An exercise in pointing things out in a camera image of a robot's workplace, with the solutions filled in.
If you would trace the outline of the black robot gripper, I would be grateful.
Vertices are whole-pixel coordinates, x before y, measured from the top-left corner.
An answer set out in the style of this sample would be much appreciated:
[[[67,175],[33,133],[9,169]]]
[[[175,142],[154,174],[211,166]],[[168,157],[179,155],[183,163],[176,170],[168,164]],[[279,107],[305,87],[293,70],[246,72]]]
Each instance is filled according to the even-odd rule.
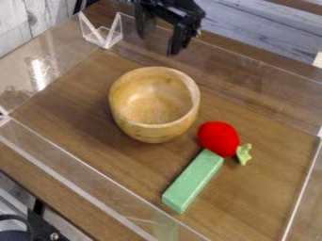
[[[191,38],[199,35],[204,10],[194,0],[134,0],[134,5],[136,30],[142,39],[155,28],[156,18],[162,18],[175,26],[167,54],[176,55],[182,48],[187,47]]]

